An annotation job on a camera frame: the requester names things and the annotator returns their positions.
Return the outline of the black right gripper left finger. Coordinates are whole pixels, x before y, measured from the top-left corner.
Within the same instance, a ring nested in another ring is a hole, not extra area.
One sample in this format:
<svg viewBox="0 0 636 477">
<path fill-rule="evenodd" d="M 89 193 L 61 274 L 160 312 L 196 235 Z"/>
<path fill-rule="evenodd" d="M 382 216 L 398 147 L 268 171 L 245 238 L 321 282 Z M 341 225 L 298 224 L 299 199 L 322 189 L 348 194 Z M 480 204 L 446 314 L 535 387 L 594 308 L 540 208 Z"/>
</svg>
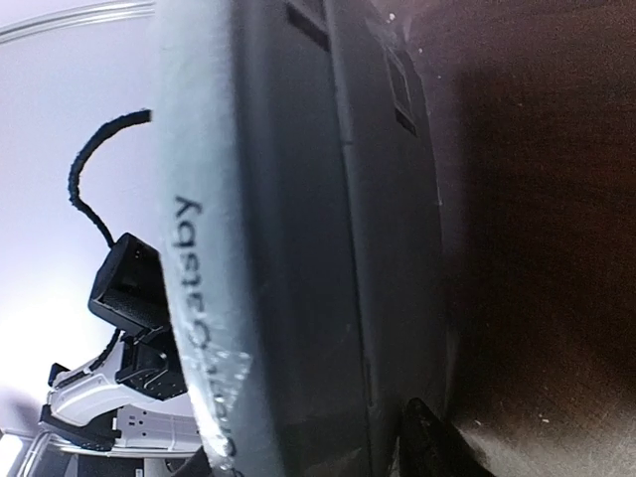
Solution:
<svg viewBox="0 0 636 477">
<path fill-rule="evenodd" d="M 203 447 L 200 447 L 172 477 L 213 477 L 214 472 L 210 466 L 208 456 Z"/>
</svg>

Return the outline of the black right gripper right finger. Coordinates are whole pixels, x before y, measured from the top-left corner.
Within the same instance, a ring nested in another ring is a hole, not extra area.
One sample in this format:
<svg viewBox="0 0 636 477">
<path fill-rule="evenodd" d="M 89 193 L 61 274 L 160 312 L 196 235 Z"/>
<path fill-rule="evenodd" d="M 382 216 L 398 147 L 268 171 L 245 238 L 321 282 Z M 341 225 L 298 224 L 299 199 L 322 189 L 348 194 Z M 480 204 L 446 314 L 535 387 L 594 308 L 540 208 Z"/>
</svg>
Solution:
<svg viewBox="0 0 636 477">
<path fill-rule="evenodd" d="M 419 397 L 410 399 L 403 409 L 398 455 L 401 476 L 493 476 L 458 431 Z"/>
</svg>

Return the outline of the pale green paperback book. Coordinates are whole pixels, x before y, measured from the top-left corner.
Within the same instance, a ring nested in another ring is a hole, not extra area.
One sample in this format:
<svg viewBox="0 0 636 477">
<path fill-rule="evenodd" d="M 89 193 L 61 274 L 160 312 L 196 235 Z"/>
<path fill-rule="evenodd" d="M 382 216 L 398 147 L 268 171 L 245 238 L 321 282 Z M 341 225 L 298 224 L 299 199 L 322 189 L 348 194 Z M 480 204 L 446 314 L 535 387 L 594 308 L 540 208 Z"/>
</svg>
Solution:
<svg viewBox="0 0 636 477">
<path fill-rule="evenodd" d="M 422 82 L 373 1 L 160 1 L 161 260 L 217 476 L 387 476 L 443 413 Z"/>
</svg>

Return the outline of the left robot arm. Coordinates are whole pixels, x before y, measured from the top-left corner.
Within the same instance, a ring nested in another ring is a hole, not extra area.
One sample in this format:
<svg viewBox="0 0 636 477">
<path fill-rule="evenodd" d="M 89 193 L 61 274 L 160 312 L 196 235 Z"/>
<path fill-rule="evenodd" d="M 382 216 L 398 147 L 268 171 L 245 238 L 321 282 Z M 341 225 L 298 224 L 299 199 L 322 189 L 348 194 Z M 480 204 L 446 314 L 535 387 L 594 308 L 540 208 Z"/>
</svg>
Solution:
<svg viewBox="0 0 636 477">
<path fill-rule="evenodd" d="M 171 327 L 159 253 L 131 234 L 98 270 L 88 310 L 115 328 L 93 360 L 51 367 L 40 425 L 88 451 L 189 455 L 200 432 Z"/>
</svg>

